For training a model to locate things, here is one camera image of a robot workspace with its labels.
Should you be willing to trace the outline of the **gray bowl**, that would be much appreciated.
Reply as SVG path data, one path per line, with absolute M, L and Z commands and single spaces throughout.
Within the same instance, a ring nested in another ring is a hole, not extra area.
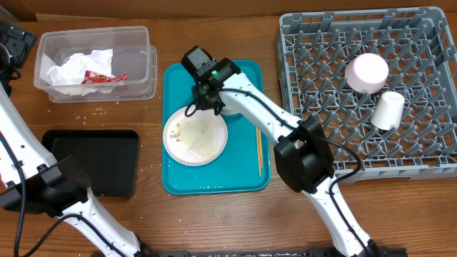
M 223 116 L 236 116 L 239 115 L 239 112 L 236 109 L 225 106 L 221 109 L 220 114 Z

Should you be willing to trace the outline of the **white napkin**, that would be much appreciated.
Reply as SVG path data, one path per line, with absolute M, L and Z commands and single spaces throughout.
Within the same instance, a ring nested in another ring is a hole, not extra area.
M 57 91 L 70 96 L 85 96 L 99 90 L 98 87 L 81 83 L 85 72 L 93 71 L 114 77 L 111 68 L 113 55 L 113 49 L 93 50 L 90 54 L 72 54 L 61 66 L 53 65 L 47 75 Z

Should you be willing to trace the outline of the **red sauce packet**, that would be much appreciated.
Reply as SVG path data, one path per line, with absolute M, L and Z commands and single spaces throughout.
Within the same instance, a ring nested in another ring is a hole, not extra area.
M 103 74 L 99 74 L 93 71 L 86 71 L 84 80 L 81 82 L 82 84 L 98 84 L 98 83 L 111 83 L 117 81 L 125 81 L 127 80 L 127 75 L 122 74 L 120 76 L 105 76 Z

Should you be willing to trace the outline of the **small pink bowl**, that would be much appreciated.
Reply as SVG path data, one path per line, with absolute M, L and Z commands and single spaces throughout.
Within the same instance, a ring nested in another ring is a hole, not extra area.
M 361 94 L 380 91 L 388 78 L 388 64 L 378 54 L 361 54 L 344 71 L 347 84 Z

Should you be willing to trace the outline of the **gray dishwasher rack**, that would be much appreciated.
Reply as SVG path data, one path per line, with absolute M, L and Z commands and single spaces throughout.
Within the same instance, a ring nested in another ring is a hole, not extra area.
M 361 54 L 388 65 L 384 91 L 405 99 L 398 128 L 371 124 L 379 94 L 348 85 Z M 363 161 L 353 181 L 456 175 L 456 45 L 436 7 L 289 13 L 280 17 L 276 70 L 283 107 L 313 117 Z

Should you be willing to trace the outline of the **white paper cup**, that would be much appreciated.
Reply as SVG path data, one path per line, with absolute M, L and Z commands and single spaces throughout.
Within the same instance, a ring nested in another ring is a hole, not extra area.
M 378 129 L 397 129 L 401 122 L 405 98 L 397 92 L 384 92 L 371 117 L 371 123 Z

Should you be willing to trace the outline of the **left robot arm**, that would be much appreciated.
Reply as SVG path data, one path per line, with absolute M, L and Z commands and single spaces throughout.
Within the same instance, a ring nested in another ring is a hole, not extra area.
M 98 201 L 91 179 L 73 156 L 57 161 L 32 134 L 8 90 L 1 88 L 1 207 L 19 212 L 14 255 L 19 255 L 26 213 L 47 213 L 55 226 L 66 222 L 105 256 L 155 256 Z

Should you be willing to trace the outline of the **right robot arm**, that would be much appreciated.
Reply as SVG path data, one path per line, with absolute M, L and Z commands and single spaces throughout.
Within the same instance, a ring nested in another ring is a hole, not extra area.
M 379 248 L 358 224 L 338 187 L 331 147 L 354 155 L 349 147 L 326 138 L 315 118 L 290 114 L 259 91 L 230 59 L 215 60 L 198 46 L 184 54 L 181 65 L 193 78 L 193 101 L 185 115 L 213 110 L 241 114 L 273 145 L 276 170 L 293 191 L 304 194 L 317 210 L 342 256 L 379 256 Z

